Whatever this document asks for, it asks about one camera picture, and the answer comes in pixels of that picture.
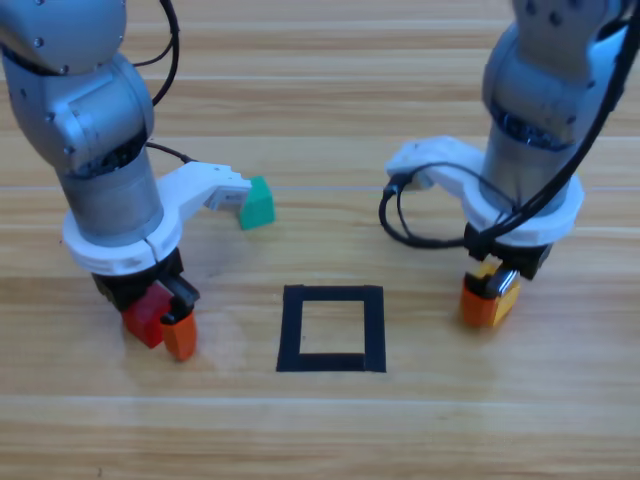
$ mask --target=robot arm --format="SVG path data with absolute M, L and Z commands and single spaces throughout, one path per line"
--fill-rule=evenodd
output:
M 203 205 L 242 208 L 251 182 L 199 162 L 155 181 L 146 148 L 153 101 L 118 51 L 125 29 L 125 0 L 0 0 L 12 110 L 71 207 L 63 236 L 72 257 L 121 312 L 162 283 L 173 295 L 173 328 L 192 321 L 198 298 L 180 277 L 182 224 Z M 176 356 L 193 347 L 176 346 Z
M 408 246 L 464 246 L 478 261 L 502 262 L 465 277 L 463 317 L 474 326 L 499 322 L 519 291 L 517 276 L 532 280 L 553 244 L 573 229 L 584 191 L 577 176 L 569 176 L 619 100 L 635 58 L 629 51 L 638 42 L 637 0 L 512 4 L 515 22 L 484 72 L 482 97 L 492 119 L 486 150 L 451 137 L 406 144 L 386 165 L 391 181 L 380 205 L 385 230 Z M 422 239 L 404 223 L 406 237 L 393 230 L 386 221 L 389 199 L 405 187 L 435 184 L 461 200 L 464 238 Z M 504 227 L 502 219 L 531 202 L 538 203 L 513 222 L 516 228 Z M 491 230 L 500 233 L 484 234 Z
M 528 202 L 573 158 L 607 94 L 634 6 L 623 0 L 512 3 L 515 22 L 484 72 L 483 101 L 492 119 L 486 150 L 432 138 L 405 145 L 386 166 L 393 176 L 436 164 L 417 173 L 411 186 L 439 184 L 460 198 L 471 237 Z M 532 279 L 543 260 L 538 252 L 570 233 L 583 197 L 573 177 L 537 216 L 470 254 L 495 255 Z

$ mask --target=metal cylinder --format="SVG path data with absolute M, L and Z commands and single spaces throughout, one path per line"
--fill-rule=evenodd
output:
M 559 151 L 529 146 L 506 135 L 498 126 L 491 128 L 484 162 L 483 177 L 517 205 L 537 194 L 569 161 L 576 147 Z M 490 187 L 481 184 L 485 199 L 500 211 L 510 212 L 512 205 Z M 555 212 L 566 198 L 567 186 L 538 214 Z
M 58 174 L 80 233 L 105 246 L 130 245 L 152 233 L 164 211 L 146 148 L 127 166 L 84 179 Z

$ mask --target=wooden table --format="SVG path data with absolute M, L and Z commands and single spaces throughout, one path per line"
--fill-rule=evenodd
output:
M 507 0 L 179 0 L 180 75 L 156 141 L 274 187 L 276 224 L 203 211 L 182 242 L 199 351 L 174 363 L 123 332 L 61 244 L 51 169 L 0 97 L 0 478 L 640 478 L 640 82 L 581 170 L 579 224 L 495 333 L 455 320 L 461 250 L 380 228 L 404 140 L 482 146 L 482 69 Z M 132 61 L 166 45 L 129 2 Z M 145 68 L 155 92 L 167 63 Z M 158 175 L 178 166 L 153 154 Z M 434 191 L 416 229 L 464 228 Z M 386 374 L 276 373 L 283 287 L 381 285 Z M 362 349 L 352 305 L 305 310 L 306 352 Z

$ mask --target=black square outline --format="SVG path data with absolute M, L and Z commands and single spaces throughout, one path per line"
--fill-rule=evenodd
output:
M 304 302 L 363 302 L 364 354 L 300 353 Z M 278 372 L 386 373 L 382 287 L 284 287 Z

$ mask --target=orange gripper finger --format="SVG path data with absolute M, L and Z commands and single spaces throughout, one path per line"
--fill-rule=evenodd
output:
M 466 286 L 462 288 L 460 299 L 462 319 L 470 327 L 493 327 L 496 323 L 498 304 L 498 298 L 482 298 L 470 292 Z
M 177 360 L 184 362 L 191 358 L 196 350 L 198 337 L 193 312 L 174 325 L 163 323 L 162 336 L 167 350 Z

